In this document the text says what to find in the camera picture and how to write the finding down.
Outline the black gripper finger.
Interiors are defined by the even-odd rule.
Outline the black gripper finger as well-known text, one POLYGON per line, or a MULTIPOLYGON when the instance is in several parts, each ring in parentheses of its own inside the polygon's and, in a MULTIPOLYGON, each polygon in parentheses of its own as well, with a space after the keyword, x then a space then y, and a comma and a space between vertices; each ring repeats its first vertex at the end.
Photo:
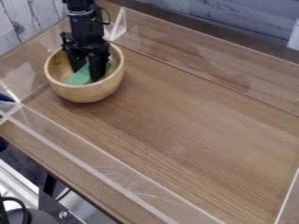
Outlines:
POLYGON ((68 56, 70 65, 74 72, 78 72, 82 67, 87 64, 88 50, 86 47, 67 46, 64 51, 68 56))
POLYGON ((107 72, 108 55, 106 53, 88 55, 88 69, 90 77, 94 81, 98 81, 107 72))

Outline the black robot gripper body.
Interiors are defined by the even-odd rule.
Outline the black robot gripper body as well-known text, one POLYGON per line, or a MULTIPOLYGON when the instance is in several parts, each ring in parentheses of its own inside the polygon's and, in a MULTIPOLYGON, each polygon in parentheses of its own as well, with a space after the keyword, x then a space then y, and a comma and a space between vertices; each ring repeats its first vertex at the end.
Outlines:
POLYGON ((95 0, 62 1, 70 20, 70 31, 60 34, 63 50, 70 57, 107 57, 110 43, 104 40, 104 26, 111 23, 103 18, 107 10, 95 0))

